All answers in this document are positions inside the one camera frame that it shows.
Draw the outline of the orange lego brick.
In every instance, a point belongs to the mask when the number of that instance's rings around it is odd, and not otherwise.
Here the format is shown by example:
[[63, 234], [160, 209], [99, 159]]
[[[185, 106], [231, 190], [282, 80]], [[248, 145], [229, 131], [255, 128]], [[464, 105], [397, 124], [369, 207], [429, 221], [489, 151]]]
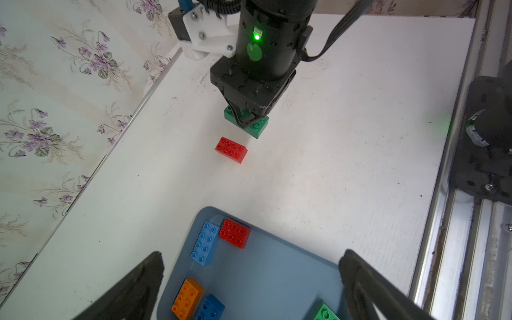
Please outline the orange lego brick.
[[171, 308], [179, 319], [191, 319], [204, 293], [204, 288], [193, 278], [186, 279]]

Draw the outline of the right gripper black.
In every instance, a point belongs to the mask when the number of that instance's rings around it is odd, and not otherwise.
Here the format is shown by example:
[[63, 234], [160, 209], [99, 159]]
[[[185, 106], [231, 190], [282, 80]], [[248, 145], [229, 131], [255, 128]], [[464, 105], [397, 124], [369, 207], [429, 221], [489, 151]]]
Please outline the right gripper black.
[[286, 74], [272, 81], [244, 73], [236, 59], [222, 57], [210, 69], [211, 82], [228, 102], [227, 119], [242, 128], [265, 119], [296, 75], [296, 60]]

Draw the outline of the blue-grey plastic tray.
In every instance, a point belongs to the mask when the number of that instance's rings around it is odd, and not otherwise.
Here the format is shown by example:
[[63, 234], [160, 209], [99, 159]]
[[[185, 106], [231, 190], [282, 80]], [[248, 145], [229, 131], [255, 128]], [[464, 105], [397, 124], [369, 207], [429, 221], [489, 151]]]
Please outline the blue-grey plastic tray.
[[[251, 230], [245, 248], [219, 240], [211, 263], [191, 258], [205, 222], [221, 225], [226, 218]], [[312, 319], [326, 305], [339, 319], [349, 319], [337, 264], [246, 223], [214, 207], [195, 216], [177, 262], [170, 269], [156, 307], [158, 319], [176, 319], [171, 306], [186, 279], [214, 295], [225, 311], [222, 319]]]

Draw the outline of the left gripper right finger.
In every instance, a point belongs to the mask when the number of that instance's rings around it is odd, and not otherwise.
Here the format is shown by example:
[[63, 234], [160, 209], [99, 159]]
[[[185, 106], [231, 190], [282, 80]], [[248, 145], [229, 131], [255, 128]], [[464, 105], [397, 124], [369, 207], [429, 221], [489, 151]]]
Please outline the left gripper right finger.
[[352, 319], [431, 319], [351, 249], [339, 260], [344, 297]]

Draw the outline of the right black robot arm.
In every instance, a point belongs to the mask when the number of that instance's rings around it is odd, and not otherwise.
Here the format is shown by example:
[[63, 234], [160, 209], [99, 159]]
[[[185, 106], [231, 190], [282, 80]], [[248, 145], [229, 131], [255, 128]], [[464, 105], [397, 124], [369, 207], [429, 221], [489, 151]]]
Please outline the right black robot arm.
[[362, 15], [372, 1], [356, 1], [329, 34], [317, 55], [307, 42], [316, 1], [202, 1], [217, 16], [239, 14], [235, 55], [222, 57], [210, 69], [211, 82], [235, 121], [247, 128], [266, 118], [296, 75], [300, 62], [320, 58]]

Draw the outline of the dark blue small lego brick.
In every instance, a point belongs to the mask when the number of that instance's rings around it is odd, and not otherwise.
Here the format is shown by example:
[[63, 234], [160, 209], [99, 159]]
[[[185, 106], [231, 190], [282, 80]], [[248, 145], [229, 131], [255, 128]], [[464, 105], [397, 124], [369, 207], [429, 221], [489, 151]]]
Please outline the dark blue small lego brick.
[[225, 305], [213, 294], [205, 297], [198, 307], [195, 320], [220, 320]]

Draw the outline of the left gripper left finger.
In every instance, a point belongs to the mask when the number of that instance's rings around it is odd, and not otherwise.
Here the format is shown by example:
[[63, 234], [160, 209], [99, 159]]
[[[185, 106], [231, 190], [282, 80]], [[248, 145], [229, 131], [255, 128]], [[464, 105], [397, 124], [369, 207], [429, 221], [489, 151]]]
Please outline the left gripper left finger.
[[76, 319], [150, 319], [163, 279], [162, 254], [155, 251]]

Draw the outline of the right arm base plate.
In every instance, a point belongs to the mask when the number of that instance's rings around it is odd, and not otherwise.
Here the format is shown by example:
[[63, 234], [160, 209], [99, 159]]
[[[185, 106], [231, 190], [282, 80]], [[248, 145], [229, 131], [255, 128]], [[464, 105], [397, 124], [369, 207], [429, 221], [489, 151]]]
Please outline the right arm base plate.
[[511, 205], [511, 63], [469, 86], [449, 183]]

